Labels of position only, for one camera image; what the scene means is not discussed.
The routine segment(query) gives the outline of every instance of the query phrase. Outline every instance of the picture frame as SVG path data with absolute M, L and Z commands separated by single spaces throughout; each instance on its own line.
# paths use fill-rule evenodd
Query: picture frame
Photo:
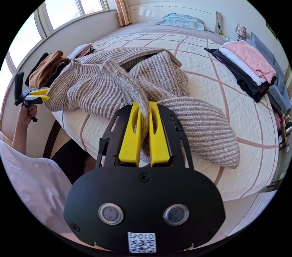
M 274 37 L 278 40 L 277 35 L 275 34 L 275 32 L 273 31 L 273 29 L 271 28 L 271 26 L 268 24 L 268 22 L 266 21 L 266 26 L 268 27 L 268 29 L 272 32 L 272 34 L 274 35 Z

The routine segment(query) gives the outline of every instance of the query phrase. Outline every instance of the label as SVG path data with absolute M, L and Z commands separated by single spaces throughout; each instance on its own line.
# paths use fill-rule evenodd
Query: label
M 128 233 L 130 253 L 156 253 L 155 233 Z

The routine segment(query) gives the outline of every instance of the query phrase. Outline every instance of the black pants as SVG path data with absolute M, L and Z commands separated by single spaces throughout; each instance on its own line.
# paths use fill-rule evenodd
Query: black pants
M 52 157 L 73 184 L 84 174 L 84 164 L 89 154 L 70 139 Z

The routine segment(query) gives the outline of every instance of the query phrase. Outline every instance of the knit sweater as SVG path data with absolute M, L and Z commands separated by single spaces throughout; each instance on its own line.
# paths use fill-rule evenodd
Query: knit sweater
M 181 63 L 168 50 L 116 48 L 74 59 L 51 85 L 49 111 L 85 112 L 110 120 L 136 101 L 141 110 L 140 159 L 149 162 L 149 106 L 154 101 L 174 111 L 191 151 L 224 167 L 239 164 L 239 145 L 221 109 L 189 97 L 188 79 Z

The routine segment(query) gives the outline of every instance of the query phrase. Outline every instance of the bed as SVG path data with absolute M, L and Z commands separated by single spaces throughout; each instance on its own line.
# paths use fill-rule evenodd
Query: bed
M 220 167 L 192 154 L 194 168 L 209 177 L 223 201 L 228 201 L 251 195 L 271 182 L 278 160 L 278 138 L 267 95 L 255 103 L 237 85 L 233 74 L 204 50 L 218 48 L 224 42 L 211 31 L 156 25 L 152 19 L 122 27 L 94 41 L 93 47 L 95 51 L 117 47 L 161 47 L 180 60 L 189 80 L 190 96 L 221 108 L 236 134 L 241 153 L 236 169 Z M 72 139 L 97 157 L 99 138 L 107 127 L 107 120 L 80 109 L 55 112 L 54 116 Z

